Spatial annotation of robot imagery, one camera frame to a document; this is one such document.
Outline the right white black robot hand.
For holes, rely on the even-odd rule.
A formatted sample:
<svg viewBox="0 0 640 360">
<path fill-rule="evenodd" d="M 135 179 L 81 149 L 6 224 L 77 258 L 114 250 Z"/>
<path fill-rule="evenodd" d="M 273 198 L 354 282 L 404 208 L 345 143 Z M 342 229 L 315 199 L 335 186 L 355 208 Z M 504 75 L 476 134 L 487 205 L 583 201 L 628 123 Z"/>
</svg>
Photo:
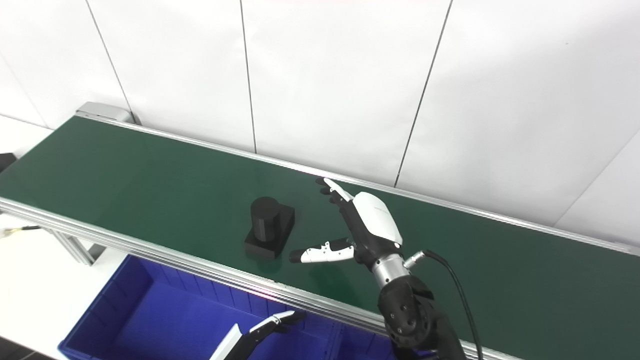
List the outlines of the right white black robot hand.
<svg viewBox="0 0 640 360">
<path fill-rule="evenodd" d="M 388 256 L 401 256 L 403 239 L 386 204 L 372 193 L 350 194 L 328 177 L 319 177 L 320 192 L 329 196 L 345 221 L 350 236 L 293 250 L 292 264 L 318 264 L 354 259 L 372 269 Z"/>
</svg>

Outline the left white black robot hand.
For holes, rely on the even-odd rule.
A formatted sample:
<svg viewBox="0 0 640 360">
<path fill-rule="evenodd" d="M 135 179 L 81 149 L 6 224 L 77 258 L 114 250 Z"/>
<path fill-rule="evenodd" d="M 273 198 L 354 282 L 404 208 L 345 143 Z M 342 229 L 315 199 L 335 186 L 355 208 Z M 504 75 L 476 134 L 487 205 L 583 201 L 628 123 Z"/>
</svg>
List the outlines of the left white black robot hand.
<svg viewBox="0 0 640 360">
<path fill-rule="evenodd" d="M 265 317 L 243 333 L 235 323 L 218 344 L 211 360 L 248 360 L 258 345 L 274 333 L 287 334 L 291 327 L 304 321 L 307 313 L 301 310 L 286 310 Z"/>
</svg>

